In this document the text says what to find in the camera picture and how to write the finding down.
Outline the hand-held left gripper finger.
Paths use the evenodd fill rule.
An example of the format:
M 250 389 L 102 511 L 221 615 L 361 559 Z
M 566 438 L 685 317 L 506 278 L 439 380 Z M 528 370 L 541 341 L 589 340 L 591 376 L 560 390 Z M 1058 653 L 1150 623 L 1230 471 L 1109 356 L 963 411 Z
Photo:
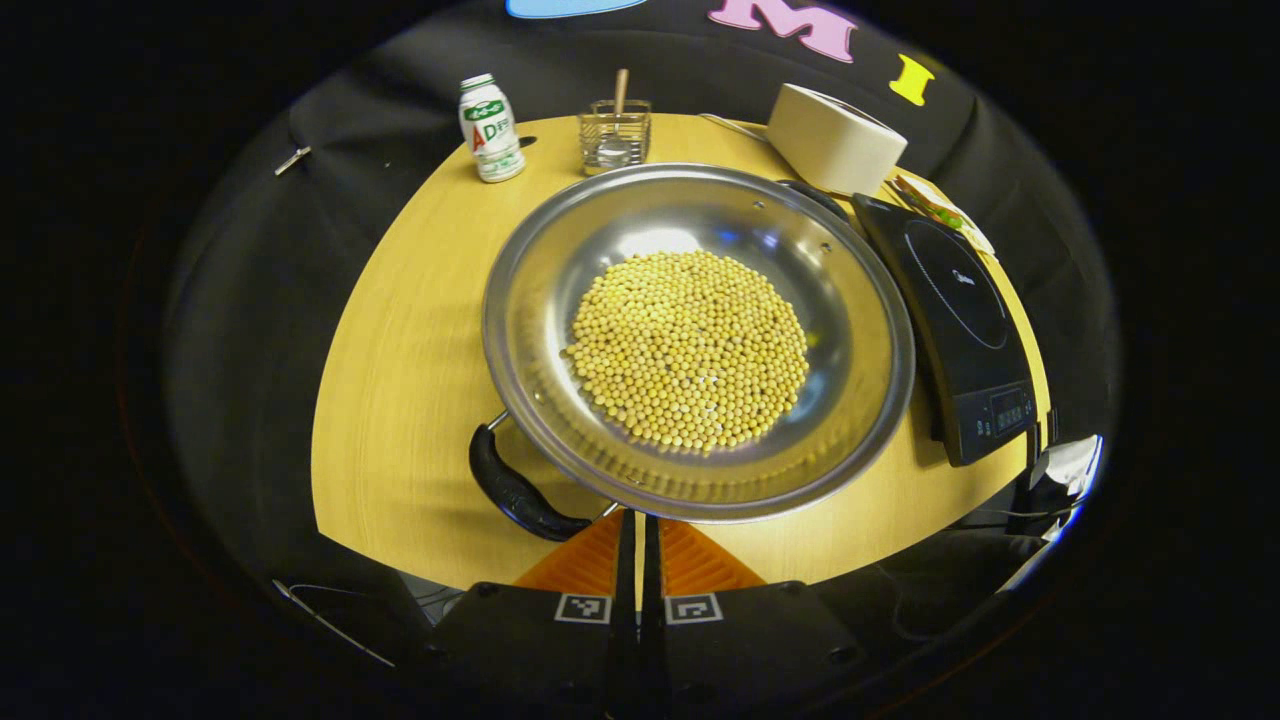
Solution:
M 513 584 L 479 582 L 425 662 L 449 719 L 608 719 L 636 643 L 635 516 L 617 510 Z
M 865 661 L 808 584 L 764 582 L 686 523 L 644 529 L 640 682 L 659 719 L 797 719 Z

